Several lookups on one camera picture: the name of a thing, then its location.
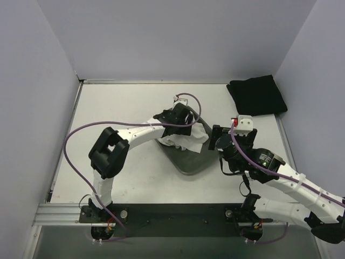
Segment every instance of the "gray wall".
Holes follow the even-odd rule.
[[[345,196],[345,1],[318,0],[275,80],[289,111],[282,121],[297,169]],[[332,248],[344,258],[345,243]]]
[[[315,0],[38,0],[82,79],[275,73]]]
[[[78,80],[34,0],[0,8],[0,258],[21,258]]]

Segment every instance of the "purple cable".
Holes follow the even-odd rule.
[[[279,240],[282,240],[284,237],[286,237],[288,231],[289,231],[289,223],[286,223],[284,233],[280,237],[277,237],[277,238],[272,239],[272,240],[267,240],[267,241],[256,241],[256,242],[254,242],[253,240],[250,240],[250,239],[247,239],[247,240],[251,243],[254,243],[254,244],[272,244],[272,243],[278,242]]]
[[[151,126],[172,126],[172,127],[179,127],[179,128],[185,128],[185,127],[190,127],[192,125],[194,125],[197,121],[199,121],[200,117],[201,117],[201,103],[198,100],[198,98],[196,98],[193,94],[191,93],[179,93],[176,95],[177,97],[179,96],[191,96],[193,97],[196,102],[198,103],[199,106],[199,114],[197,116],[197,118],[195,119],[194,122],[190,123],[190,124],[186,124],[186,125],[175,125],[175,124],[170,124],[170,123],[152,123],[152,124],[148,124],[148,123],[125,123],[125,122],[117,122],[117,121],[98,121],[98,122],[93,122],[93,123],[89,123],[89,124],[85,124],[79,128],[76,128],[75,130],[71,131],[67,137],[64,140],[63,143],[63,152],[64,152],[64,156],[66,158],[67,163],[72,167],[72,169],[87,183],[87,185],[89,185],[89,187],[91,188],[92,192],[95,194],[95,197],[97,199],[97,201],[99,202],[99,204],[103,207],[103,209],[125,230],[125,235],[123,237],[115,237],[115,238],[110,238],[108,240],[103,240],[103,242],[109,242],[109,241],[117,241],[117,240],[121,240],[121,239],[125,239],[126,235],[127,235],[127,229],[126,227],[122,224],[122,222],[103,204],[103,202],[99,199],[97,192],[95,190],[95,188],[92,186],[92,184],[85,178],[85,176],[83,176],[83,174],[74,166],[74,164],[72,163],[71,159],[68,157],[67,151],[66,151],[66,147],[67,147],[67,142],[70,139],[70,137],[78,132],[83,130],[84,128],[88,128],[91,126],[95,126],[95,125],[102,125],[102,124],[116,124],[116,125],[123,125],[123,126],[136,126],[136,127],[151,127]]]
[[[238,150],[238,152],[241,154],[241,156],[243,156],[243,158],[245,160],[247,160],[248,163],[250,163],[252,166],[254,166],[255,168],[257,169],[260,169],[261,171],[264,171],[265,173],[269,174],[269,175],[274,175],[274,176],[278,176],[278,177],[281,177],[281,178],[284,178],[284,179],[287,179],[289,181],[292,181],[292,182],[295,182],[295,183],[299,183],[299,180],[297,179],[294,179],[292,177],[289,177],[289,176],[286,176],[286,175],[283,175],[283,174],[279,174],[279,173],[276,173],[274,171],[271,171],[271,170],[268,170],[260,165],[258,165],[257,163],[255,163],[254,161],[252,161],[243,151],[242,149],[240,148],[240,146],[238,145],[236,139],[235,139],[235,135],[234,135],[234,124],[232,124],[231,126],[231,130],[230,130],[230,134],[231,134],[231,139],[232,139],[232,142],[235,144],[235,147],[236,149]],[[315,188],[309,186],[308,184],[306,183],[302,183],[302,186],[306,187],[308,190],[311,190],[312,192],[316,193],[317,195],[320,194],[320,192],[318,190],[316,190]],[[321,194],[322,197],[326,198],[327,200],[329,201],[332,201],[334,202],[335,204],[338,204],[339,206],[345,208],[345,204],[341,203],[340,201],[337,201],[335,200],[334,198],[332,197],[329,197],[327,196],[326,194]]]

